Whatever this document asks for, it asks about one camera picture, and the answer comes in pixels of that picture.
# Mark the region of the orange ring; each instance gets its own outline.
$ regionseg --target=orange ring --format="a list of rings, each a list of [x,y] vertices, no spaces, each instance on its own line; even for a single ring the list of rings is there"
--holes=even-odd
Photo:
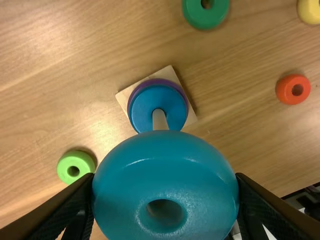
[[[275,86],[277,98],[284,104],[300,104],[311,91],[309,80],[301,74],[291,74],[281,79]]]

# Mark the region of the light green ring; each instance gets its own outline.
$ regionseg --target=light green ring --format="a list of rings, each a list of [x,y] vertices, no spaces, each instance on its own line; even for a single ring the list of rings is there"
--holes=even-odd
[[[68,172],[70,167],[78,168],[78,175],[70,175]],[[56,172],[59,178],[66,184],[72,184],[83,175],[94,173],[95,170],[96,165],[93,158],[89,154],[79,150],[69,151],[64,154],[56,166]]]

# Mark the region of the green ring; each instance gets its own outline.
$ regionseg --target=green ring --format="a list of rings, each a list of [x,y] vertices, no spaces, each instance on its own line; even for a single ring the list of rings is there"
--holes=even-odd
[[[87,173],[94,173],[93,158],[83,151],[73,150],[64,154],[56,166],[56,172],[66,184],[72,184]]]
[[[187,22],[200,30],[209,30],[221,24],[229,11],[230,0],[214,0],[205,9],[201,0],[182,0],[182,11]]]

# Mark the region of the purple ring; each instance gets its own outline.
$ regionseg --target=purple ring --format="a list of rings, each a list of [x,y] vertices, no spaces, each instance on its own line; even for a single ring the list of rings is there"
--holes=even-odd
[[[180,95],[182,96],[183,100],[184,100],[184,103],[185,103],[185,109],[186,109],[186,115],[188,116],[188,113],[189,113],[189,102],[188,102],[188,98],[183,90],[183,88],[173,82],[173,81],[170,81],[170,80],[167,80],[167,79],[164,79],[164,78],[152,78],[150,80],[146,80],[142,83],[140,83],[131,93],[129,99],[128,99],[128,105],[126,107],[126,111],[128,113],[128,117],[130,118],[130,105],[132,103],[132,99],[134,99],[134,97],[141,91],[143,90],[144,88],[146,87],[149,87],[151,85],[161,85],[161,86],[169,86],[175,90],[178,91],[178,93],[180,93]]]

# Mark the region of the ring hole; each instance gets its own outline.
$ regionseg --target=ring hole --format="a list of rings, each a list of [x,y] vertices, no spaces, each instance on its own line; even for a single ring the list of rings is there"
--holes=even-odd
[[[67,170],[67,173],[71,176],[71,177],[77,177],[80,174],[80,170],[79,168],[77,168],[76,166],[70,166]]]
[[[304,87],[301,84],[296,84],[293,86],[291,92],[293,96],[300,96],[304,92]]]
[[[211,9],[214,5],[214,0],[201,0],[201,6],[204,9]]]
[[[185,219],[183,208],[178,203],[168,199],[151,201],[147,204],[146,209],[149,216],[159,226],[167,230],[179,227]]]

